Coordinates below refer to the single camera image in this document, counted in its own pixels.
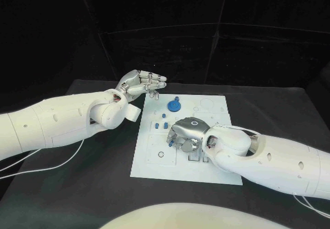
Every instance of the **robotic hand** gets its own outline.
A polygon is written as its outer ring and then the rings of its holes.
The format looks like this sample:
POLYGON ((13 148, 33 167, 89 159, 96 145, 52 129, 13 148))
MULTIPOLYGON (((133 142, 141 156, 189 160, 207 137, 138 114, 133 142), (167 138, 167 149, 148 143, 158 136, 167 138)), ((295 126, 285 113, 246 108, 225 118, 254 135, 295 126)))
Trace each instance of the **robotic hand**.
POLYGON ((141 110, 128 104, 143 93, 158 99, 166 77, 128 72, 115 89, 46 99, 0 114, 0 160, 26 151, 69 145, 114 129, 124 118, 135 122, 141 110))
POLYGON ((330 154, 246 130, 255 134, 249 136, 242 130, 220 124, 209 127, 189 117, 173 124, 167 143, 186 153, 202 149, 222 171, 280 192, 330 199, 330 154))

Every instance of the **dark gray table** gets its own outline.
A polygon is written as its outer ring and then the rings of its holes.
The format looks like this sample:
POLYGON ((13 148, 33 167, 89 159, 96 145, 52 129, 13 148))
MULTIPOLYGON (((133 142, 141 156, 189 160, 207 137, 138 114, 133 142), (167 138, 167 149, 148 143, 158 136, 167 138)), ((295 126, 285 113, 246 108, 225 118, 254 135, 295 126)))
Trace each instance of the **dark gray table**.
MULTIPOLYGON (((68 94, 114 88, 117 82, 76 80, 68 94)), ((226 96, 232 124, 292 139, 330 152, 330 131, 301 88, 170 83, 164 94, 226 96)), ((143 108, 144 95, 133 102, 143 108)), ((124 213, 160 203, 216 205, 261 216, 294 229, 328 228, 328 219, 282 194, 243 179, 243 185, 131 178, 140 119, 85 140, 72 161, 56 170, 19 175, 0 202, 1 229, 95 229, 124 213)), ((79 143, 45 149, 20 171, 60 164, 79 143)), ((311 199, 330 211, 330 201, 311 199)))

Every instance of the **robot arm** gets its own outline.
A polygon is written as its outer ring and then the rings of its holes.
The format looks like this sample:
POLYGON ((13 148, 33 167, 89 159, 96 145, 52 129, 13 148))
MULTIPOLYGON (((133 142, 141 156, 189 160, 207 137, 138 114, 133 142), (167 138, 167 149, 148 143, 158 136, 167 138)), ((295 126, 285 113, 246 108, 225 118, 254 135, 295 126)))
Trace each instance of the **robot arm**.
POLYGON ((0 160, 26 151, 69 145, 114 129, 124 118, 135 122, 140 109, 128 104, 143 93, 158 99, 166 77, 128 72, 115 89, 46 99, 0 114, 0 160))
POLYGON ((196 118, 176 122, 167 142, 187 153, 202 148, 220 170, 259 185, 287 194, 330 199, 330 154, 310 146, 268 135, 249 136, 232 126, 209 127, 196 118))

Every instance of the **white panel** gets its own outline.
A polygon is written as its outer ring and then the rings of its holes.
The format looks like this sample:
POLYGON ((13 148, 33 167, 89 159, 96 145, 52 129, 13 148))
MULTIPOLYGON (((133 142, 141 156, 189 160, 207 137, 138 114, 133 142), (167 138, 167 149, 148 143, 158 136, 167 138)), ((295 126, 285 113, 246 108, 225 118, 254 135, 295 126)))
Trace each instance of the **white panel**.
POLYGON ((225 96, 161 94, 158 100, 145 96, 131 177, 242 185, 241 176, 219 170, 205 157, 202 149, 189 155, 169 147, 166 137, 170 127, 186 117, 200 118, 209 125, 216 122, 231 125, 225 96), (182 109, 170 112, 167 103, 176 96, 180 98, 182 109))

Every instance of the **blue object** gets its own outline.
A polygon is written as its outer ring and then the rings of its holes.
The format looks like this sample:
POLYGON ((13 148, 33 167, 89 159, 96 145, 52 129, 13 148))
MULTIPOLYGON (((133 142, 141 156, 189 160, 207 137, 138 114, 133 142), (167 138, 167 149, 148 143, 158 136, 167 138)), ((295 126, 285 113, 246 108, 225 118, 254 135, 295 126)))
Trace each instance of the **blue object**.
POLYGON ((174 100, 167 104, 169 111, 177 112, 180 110, 180 102, 179 97, 176 96, 174 100))

